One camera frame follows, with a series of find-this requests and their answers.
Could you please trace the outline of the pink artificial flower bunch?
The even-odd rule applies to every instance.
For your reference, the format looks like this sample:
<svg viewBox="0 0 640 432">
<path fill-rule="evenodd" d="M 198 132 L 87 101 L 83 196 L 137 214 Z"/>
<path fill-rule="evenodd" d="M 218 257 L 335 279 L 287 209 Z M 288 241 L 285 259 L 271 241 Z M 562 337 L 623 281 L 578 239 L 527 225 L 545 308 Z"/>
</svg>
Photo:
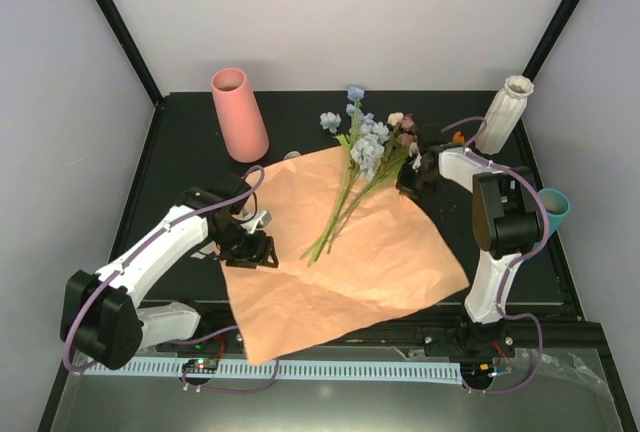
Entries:
<svg viewBox="0 0 640 432">
<path fill-rule="evenodd" d="M 380 162 L 378 172 L 370 182 L 365 179 L 357 180 L 342 209 L 339 222 L 323 252 L 331 250 L 332 242 L 337 237 L 339 230 L 344 227 L 348 218 L 350 218 L 364 199 L 373 191 L 396 178 L 403 163 L 408 158 L 416 157 L 419 154 L 418 130 L 411 115 L 394 112 L 387 117 L 386 121 L 376 122 L 383 122 L 388 126 L 390 131 L 390 138 L 385 144 L 385 152 Z"/>
</svg>

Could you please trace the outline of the orange artificial flower bunch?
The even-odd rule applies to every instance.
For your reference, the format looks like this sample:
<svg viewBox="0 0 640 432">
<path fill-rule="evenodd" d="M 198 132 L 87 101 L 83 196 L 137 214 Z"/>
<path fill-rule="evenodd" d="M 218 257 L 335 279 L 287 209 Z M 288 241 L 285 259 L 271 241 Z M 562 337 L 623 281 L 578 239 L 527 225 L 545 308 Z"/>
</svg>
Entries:
<svg viewBox="0 0 640 432">
<path fill-rule="evenodd" d="M 463 145 L 466 142 L 464 134 L 461 131 L 456 131 L 452 136 L 452 142 Z"/>
</svg>

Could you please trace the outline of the blue artificial flower bunch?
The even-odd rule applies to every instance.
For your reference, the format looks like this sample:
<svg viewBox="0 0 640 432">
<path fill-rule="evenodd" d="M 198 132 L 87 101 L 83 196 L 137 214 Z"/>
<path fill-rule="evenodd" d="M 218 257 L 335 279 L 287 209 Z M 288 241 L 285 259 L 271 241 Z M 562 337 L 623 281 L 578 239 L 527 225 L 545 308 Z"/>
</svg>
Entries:
<svg viewBox="0 0 640 432">
<path fill-rule="evenodd" d="M 325 112 L 320 115 L 322 129 L 331 133 L 344 149 L 345 164 L 338 193 L 323 232 L 301 256 L 302 259 L 308 260 L 308 266 L 320 258 L 327 246 L 357 180 L 365 179 L 370 182 L 375 177 L 385 152 L 385 144 L 390 138 L 387 125 L 376 122 L 372 114 L 362 111 L 364 97 L 365 91 L 359 86 L 351 85 L 347 88 L 348 103 L 345 111 L 349 119 L 349 128 L 346 133 L 339 132 L 342 123 L 339 113 Z"/>
</svg>

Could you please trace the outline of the green and orange wrapping paper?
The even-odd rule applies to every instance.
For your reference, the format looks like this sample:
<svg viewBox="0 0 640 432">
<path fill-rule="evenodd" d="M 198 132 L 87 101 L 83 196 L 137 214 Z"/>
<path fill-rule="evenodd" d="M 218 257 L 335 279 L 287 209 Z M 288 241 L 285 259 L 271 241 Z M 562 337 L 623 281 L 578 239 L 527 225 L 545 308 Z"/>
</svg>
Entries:
<svg viewBox="0 0 640 432">
<path fill-rule="evenodd" d="M 267 363 L 373 324 L 402 318 L 465 289 L 469 280 L 436 225 L 394 185 L 355 210 L 330 253 L 311 263 L 339 189 L 345 153 L 309 153 L 249 176 L 277 268 L 223 265 L 248 362 Z"/>
</svg>

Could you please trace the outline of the cream printed ribbon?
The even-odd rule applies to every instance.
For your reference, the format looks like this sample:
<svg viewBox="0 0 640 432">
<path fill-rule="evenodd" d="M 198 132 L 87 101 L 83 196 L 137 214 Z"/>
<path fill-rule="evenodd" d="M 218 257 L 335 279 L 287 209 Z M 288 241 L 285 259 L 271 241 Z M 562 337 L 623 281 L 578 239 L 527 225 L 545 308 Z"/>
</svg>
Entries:
<svg viewBox="0 0 640 432">
<path fill-rule="evenodd" d="M 297 150 L 290 151 L 284 156 L 284 160 L 288 160 L 288 159 L 292 159 L 292 158 L 295 158 L 295 157 L 299 157 L 300 155 L 301 155 L 301 153 L 299 151 L 297 151 Z M 194 258 L 194 259 L 197 259 L 197 260 L 204 260 L 206 258 L 215 259 L 216 257 L 217 257 L 217 246 L 216 246 L 216 244 L 214 242 L 208 242 L 207 244 L 205 244 L 200 249 L 196 250 L 191 255 L 191 258 Z"/>
</svg>

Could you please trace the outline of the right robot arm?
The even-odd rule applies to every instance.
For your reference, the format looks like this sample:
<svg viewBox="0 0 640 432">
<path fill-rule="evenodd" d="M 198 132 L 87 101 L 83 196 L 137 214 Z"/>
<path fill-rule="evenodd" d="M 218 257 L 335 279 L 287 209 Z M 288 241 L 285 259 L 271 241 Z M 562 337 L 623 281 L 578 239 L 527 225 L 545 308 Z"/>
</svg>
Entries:
<svg viewBox="0 0 640 432">
<path fill-rule="evenodd" d="M 471 193 L 471 225 L 479 260 L 464 312 L 443 338 L 461 357 L 481 358 L 504 337 L 506 301 L 521 264 L 546 245 L 551 228 L 533 175 L 511 169 L 453 143 L 436 144 L 401 166 L 396 188 L 413 200 L 444 179 Z"/>
</svg>

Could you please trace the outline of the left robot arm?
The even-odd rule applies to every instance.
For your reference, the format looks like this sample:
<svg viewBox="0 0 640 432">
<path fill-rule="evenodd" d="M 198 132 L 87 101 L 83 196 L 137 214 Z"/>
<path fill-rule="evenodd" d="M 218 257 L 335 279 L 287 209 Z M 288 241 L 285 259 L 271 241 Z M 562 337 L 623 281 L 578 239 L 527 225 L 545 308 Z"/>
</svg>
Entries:
<svg viewBox="0 0 640 432">
<path fill-rule="evenodd" d="M 264 230 L 269 212 L 243 212 L 258 188 L 235 175 L 225 175 L 212 189 L 191 187 L 129 250 L 94 273 L 74 273 L 66 283 L 60 323 L 65 368 L 83 372 L 73 363 L 75 352 L 117 370 L 140 350 L 163 343 L 207 349 L 215 328 L 197 308 L 185 302 L 148 308 L 141 303 L 176 262 L 209 244 L 229 267 L 277 267 L 274 240 Z"/>
</svg>

